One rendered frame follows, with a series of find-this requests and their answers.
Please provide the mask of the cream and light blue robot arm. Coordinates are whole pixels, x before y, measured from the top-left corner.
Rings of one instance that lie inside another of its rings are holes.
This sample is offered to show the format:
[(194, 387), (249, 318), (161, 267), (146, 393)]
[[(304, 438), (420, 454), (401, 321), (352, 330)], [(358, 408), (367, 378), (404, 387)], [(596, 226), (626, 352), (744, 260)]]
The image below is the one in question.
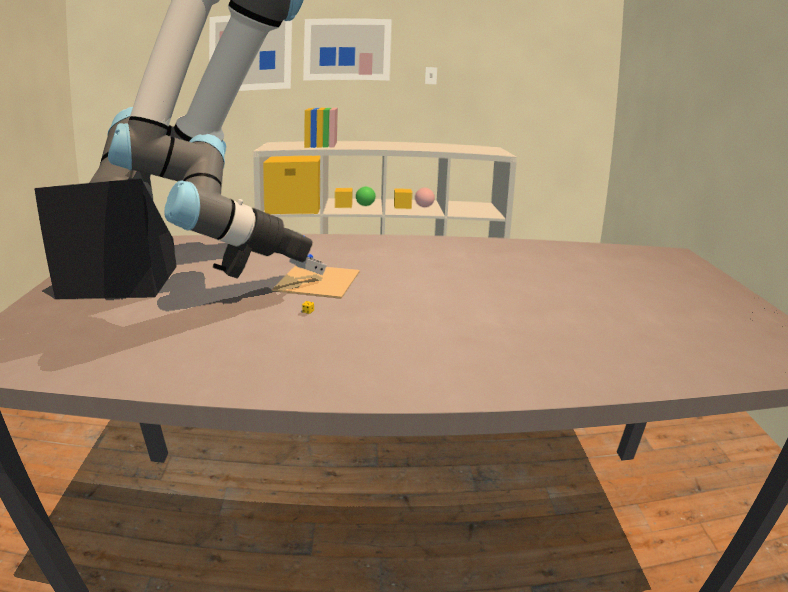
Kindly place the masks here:
[(153, 200), (151, 175), (178, 181), (167, 197), (166, 220), (217, 240), (235, 215), (234, 200), (221, 195), (221, 127), (268, 32), (293, 20), (304, 0), (230, 0), (231, 17), (188, 112), (171, 126), (201, 32), (219, 1), (171, 0), (134, 105), (114, 117), (89, 182), (141, 178)]

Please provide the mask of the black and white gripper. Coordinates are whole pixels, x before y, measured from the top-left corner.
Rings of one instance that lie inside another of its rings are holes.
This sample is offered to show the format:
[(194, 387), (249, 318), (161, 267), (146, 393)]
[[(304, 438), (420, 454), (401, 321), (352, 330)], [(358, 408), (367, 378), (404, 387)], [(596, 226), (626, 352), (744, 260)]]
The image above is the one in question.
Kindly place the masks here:
[(226, 234), (226, 238), (224, 236), (223, 240), (219, 240), (228, 244), (222, 265), (214, 263), (213, 268), (238, 278), (252, 251), (264, 256), (273, 253), (285, 255), (296, 267), (323, 276), (327, 265), (307, 257), (313, 244), (311, 239), (284, 228), (282, 219), (244, 205), (241, 199), (234, 202), (236, 206), (234, 224), (231, 225), (228, 236)]

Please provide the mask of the orange flat mat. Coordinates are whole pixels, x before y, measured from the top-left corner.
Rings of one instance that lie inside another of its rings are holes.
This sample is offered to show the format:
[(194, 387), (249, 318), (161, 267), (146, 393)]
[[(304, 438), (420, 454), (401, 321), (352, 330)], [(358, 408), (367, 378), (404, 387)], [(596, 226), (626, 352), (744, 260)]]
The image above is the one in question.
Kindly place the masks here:
[(295, 266), (272, 291), (342, 298), (359, 272), (326, 267), (322, 276)]

